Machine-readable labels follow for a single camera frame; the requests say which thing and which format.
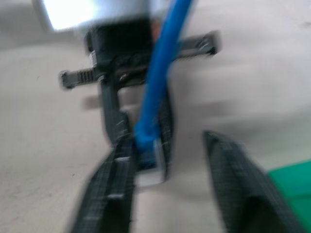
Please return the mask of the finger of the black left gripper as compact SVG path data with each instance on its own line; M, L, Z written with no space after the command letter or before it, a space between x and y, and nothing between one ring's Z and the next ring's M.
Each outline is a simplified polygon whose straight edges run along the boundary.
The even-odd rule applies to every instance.
M118 89L113 80L100 82L104 126L108 139L115 145L130 133L128 116L120 109Z
M159 138L155 141L156 165L160 180L167 180L172 163L174 135L173 111L168 91L166 91L161 102L156 122L160 132Z

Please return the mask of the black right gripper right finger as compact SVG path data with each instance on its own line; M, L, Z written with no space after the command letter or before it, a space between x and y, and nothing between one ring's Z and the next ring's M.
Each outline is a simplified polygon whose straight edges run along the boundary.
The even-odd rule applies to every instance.
M237 143L211 131L203 140L226 233L305 233L276 185Z

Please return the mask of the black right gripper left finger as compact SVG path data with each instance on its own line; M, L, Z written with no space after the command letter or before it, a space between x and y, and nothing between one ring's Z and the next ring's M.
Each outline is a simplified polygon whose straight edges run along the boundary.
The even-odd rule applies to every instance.
M129 233L136 156L132 138L117 140L88 181L69 233Z

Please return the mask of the green bin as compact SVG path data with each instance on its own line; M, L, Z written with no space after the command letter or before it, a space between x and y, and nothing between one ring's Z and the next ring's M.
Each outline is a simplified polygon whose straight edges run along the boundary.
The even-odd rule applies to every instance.
M286 199L311 202L311 161L279 167L268 175Z

